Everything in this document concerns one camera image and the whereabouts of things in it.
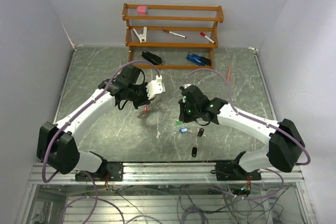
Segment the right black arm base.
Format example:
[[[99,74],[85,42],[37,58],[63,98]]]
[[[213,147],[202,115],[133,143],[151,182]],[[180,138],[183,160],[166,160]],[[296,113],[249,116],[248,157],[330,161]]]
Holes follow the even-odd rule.
[[[215,168],[210,173],[216,176],[217,181],[261,180],[261,174],[258,170],[246,172],[238,164],[231,161],[216,162]]]

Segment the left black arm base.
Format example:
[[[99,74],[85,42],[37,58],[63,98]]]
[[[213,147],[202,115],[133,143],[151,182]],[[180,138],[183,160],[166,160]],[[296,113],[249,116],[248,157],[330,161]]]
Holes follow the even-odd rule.
[[[79,163],[73,169],[75,181],[89,182],[91,178],[94,181],[102,182],[108,179],[112,182],[121,182],[123,179],[123,164],[120,162],[99,161],[95,163],[84,162]]]

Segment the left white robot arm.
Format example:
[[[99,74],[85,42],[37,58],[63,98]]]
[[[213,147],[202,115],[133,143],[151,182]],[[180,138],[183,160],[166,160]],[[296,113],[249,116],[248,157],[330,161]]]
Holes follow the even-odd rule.
[[[73,170],[86,171],[94,180],[107,175],[107,160],[92,151],[81,151],[79,144],[90,127],[110,109],[122,110],[127,102],[135,109],[148,105],[155,95],[149,89],[144,71],[134,65],[127,65],[110,79],[102,81],[93,94],[68,116],[55,123],[46,122],[39,130],[37,157],[46,167],[56,173],[68,174]]]

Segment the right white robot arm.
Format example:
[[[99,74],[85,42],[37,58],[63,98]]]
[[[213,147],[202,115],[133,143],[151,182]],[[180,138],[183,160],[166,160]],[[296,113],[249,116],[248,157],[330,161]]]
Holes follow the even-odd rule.
[[[180,121],[190,123],[203,120],[205,125],[214,123],[233,127],[264,144],[259,150],[243,151],[230,161],[231,172],[236,179],[244,179],[251,172],[269,167],[289,173],[296,166],[304,142],[293,121],[284,119],[278,122],[234,109],[223,99],[210,100],[195,85],[187,84],[180,89]]]

